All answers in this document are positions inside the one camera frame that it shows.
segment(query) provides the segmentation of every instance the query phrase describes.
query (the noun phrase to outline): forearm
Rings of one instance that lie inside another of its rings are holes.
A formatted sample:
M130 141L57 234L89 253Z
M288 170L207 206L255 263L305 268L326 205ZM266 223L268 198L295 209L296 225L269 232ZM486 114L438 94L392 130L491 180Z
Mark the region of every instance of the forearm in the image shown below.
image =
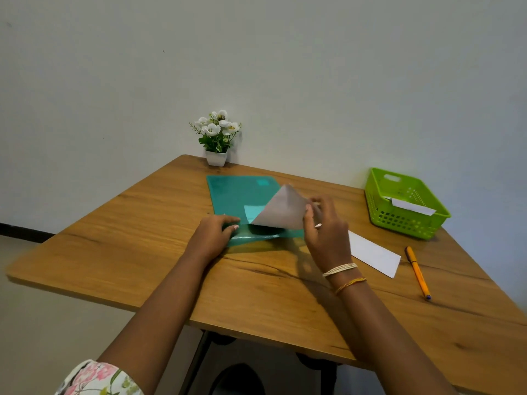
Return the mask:
M154 393L191 313L202 265L181 256L99 358L127 372L145 395Z
M330 276L335 288L360 277L358 269ZM388 395L456 394L431 360L365 282L340 293Z

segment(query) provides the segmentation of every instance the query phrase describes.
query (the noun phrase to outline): white flower pot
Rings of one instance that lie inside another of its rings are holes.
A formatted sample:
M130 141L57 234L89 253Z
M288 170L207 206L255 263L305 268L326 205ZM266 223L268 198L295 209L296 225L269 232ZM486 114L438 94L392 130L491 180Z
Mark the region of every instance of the white flower pot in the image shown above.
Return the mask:
M205 156L207 157L207 162L210 166L224 166L225 161L227 160L227 153L218 153L212 151L205 151Z

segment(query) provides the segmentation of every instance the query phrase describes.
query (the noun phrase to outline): green plastic basket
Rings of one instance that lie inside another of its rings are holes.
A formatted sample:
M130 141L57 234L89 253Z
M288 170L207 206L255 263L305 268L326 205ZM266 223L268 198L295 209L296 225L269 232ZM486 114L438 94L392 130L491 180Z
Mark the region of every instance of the green plastic basket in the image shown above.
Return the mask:
M448 210L419 179L373 167L366 182L366 201L372 223L420 239L431 239L450 218ZM384 197L401 199L435 209L432 216L392 205Z

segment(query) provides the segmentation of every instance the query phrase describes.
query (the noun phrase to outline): basket handle hole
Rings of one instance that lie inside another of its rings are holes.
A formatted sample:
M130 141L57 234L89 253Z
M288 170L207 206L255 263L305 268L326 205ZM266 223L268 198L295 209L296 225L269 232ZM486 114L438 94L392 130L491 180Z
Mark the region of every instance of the basket handle hole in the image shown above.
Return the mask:
M398 176L385 174L384 178L388 179L388 180L391 180L392 182L400 182L400 177L398 177Z

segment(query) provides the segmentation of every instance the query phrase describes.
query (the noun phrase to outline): wooden table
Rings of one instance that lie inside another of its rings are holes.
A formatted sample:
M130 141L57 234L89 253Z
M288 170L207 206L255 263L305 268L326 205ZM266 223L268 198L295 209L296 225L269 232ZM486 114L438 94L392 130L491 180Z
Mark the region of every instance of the wooden table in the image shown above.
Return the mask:
M272 175L305 196L327 193L349 229L404 255L411 245L433 294L403 258L390 279L356 260L368 283L459 390L527 391L527 320L443 229L430 241L372 225L364 191L182 155L9 266L15 282L135 311L213 213L208 174ZM345 312L302 239L232 247L208 273L190 325L368 367ZM353 353L343 337L349 337Z

